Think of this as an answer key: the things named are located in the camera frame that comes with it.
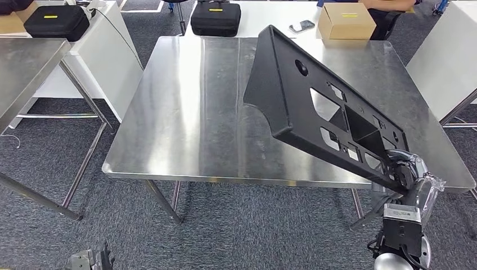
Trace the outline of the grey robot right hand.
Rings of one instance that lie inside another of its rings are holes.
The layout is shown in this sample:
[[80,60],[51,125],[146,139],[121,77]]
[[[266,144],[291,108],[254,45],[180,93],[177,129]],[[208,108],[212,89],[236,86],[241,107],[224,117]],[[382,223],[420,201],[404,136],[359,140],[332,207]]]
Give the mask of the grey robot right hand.
[[392,168],[392,176],[407,190],[413,189],[426,176],[429,170],[423,158],[405,150],[385,150]]

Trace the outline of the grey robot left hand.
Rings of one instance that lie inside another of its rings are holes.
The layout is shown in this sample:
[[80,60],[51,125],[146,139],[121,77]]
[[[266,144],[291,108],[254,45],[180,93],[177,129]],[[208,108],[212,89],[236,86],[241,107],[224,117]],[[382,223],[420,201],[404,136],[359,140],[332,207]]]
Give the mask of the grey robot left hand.
[[99,250],[88,249],[71,255],[65,269],[113,270],[115,257],[110,254],[111,250],[105,241]]

